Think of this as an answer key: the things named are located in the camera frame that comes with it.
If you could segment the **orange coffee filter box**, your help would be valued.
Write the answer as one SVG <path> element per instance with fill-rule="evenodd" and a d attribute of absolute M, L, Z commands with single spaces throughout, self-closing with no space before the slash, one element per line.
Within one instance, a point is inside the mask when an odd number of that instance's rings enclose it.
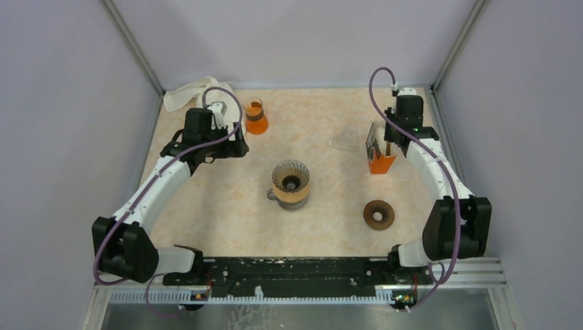
<path fill-rule="evenodd" d="M 391 144 L 384 140 L 385 125 L 380 121 L 372 122 L 366 137 L 366 155 L 370 174 L 387 174 L 395 160 L 396 154 Z"/>

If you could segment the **clear glass dripper cone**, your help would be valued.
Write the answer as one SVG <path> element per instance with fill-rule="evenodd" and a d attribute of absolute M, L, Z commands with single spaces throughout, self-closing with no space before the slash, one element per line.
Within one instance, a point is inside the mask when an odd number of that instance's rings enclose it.
<path fill-rule="evenodd" d="M 296 159 L 286 159 L 272 171 L 272 183 L 285 193 L 295 193 L 306 188 L 310 180 L 308 167 Z"/>

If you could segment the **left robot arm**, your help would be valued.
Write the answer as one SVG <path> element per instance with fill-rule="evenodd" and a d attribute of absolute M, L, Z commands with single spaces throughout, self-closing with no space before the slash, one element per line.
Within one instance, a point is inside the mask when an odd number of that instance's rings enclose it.
<path fill-rule="evenodd" d="M 228 123 L 209 106 L 187 110 L 184 127 L 161 150 L 155 168 L 134 195 L 110 217 L 98 217 L 91 234 L 93 277 L 101 285 L 146 283 L 159 274 L 176 273 L 196 285 L 206 275 L 191 247 L 155 247 L 150 234 L 168 202 L 201 164 L 244 157 L 249 151 L 241 121 Z"/>

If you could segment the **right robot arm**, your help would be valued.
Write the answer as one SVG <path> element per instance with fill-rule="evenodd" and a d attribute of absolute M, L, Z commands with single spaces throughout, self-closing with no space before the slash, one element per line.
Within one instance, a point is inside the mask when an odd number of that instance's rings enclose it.
<path fill-rule="evenodd" d="M 488 198 L 477 197 L 465 186 L 448 161 L 435 129 L 424 126 L 423 98 L 413 89 L 401 91 L 385 114 L 390 121 L 384 139 L 401 149 L 434 199 L 420 238 L 393 248 L 396 259 L 387 265 L 388 277 L 395 283 L 405 283 L 415 267 L 452 256 L 483 256 L 492 205 Z"/>

